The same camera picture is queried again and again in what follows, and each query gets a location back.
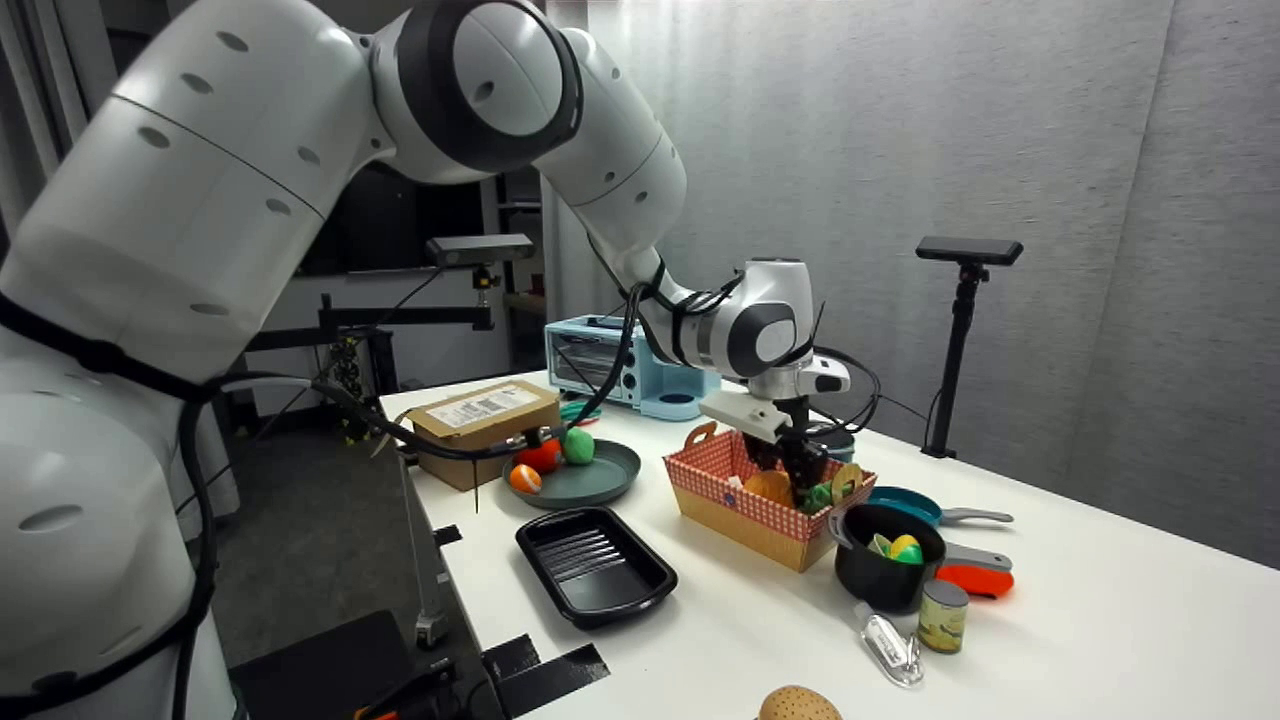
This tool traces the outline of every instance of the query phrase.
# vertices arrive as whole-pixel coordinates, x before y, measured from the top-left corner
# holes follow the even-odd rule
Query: round bread
[[[760,720],[838,720],[835,705],[811,687],[782,683],[765,698]]]

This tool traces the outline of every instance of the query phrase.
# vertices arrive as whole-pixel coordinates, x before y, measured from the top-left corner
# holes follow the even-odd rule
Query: black stand
[[[1017,242],[937,242],[923,235],[917,257],[923,262],[955,262],[960,263],[960,286],[955,286],[955,302],[953,302],[953,339],[947,339],[947,369],[943,369],[943,390],[937,396],[937,412],[928,412],[928,428],[923,428],[923,458],[955,458],[955,450],[947,450],[947,433],[953,433],[953,412],[955,412],[955,392],[960,392],[960,363],[963,363],[963,339],[972,327],[972,302],[975,302],[975,286],[986,281],[985,263],[1012,263],[1023,252],[1023,243]]]

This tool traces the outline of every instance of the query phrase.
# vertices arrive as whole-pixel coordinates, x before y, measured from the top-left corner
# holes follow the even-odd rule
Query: black bowl
[[[917,537],[923,566],[894,566],[877,556],[869,544],[871,537]],[[835,577],[838,584],[871,603],[877,614],[912,614],[919,603],[923,582],[943,562],[947,544],[932,523],[883,505],[857,505],[838,520],[838,548],[835,548]]]

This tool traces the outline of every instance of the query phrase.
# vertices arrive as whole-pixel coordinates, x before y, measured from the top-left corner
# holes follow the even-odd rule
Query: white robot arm
[[[796,439],[803,396],[849,384],[808,350],[801,262],[753,262],[722,293],[664,273],[656,243],[680,215],[683,163],[591,35],[514,0],[422,0],[375,35],[308,0],[201,0],[114,85],[0,268],[0,717],[181,623],[192,568],[163,505],[167,390],[245,354],[373,161],[420,183],[537,163],[638,302],[656,350],[753,390],[722,406],[753,437]],[[167,384],[86,371],[28,334],[31,315]],[[156,652],[31,708],[167,717],[175,661]],[[183,708],[231,717],[213,619],[192,666]]]

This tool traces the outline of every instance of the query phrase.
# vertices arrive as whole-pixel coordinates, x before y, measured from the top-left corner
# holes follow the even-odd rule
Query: red tomato
[[[511,492],[520,492],[520,495],[544,492],[544,475],[541,475],[537,467],[526,467],[526,465],[511,465],[507,484],[511,484]]]
[[[563,465],[558,437],[548,437],[548,439],[514,453],[514,465],[526,465],[526,467],[550,475]]]

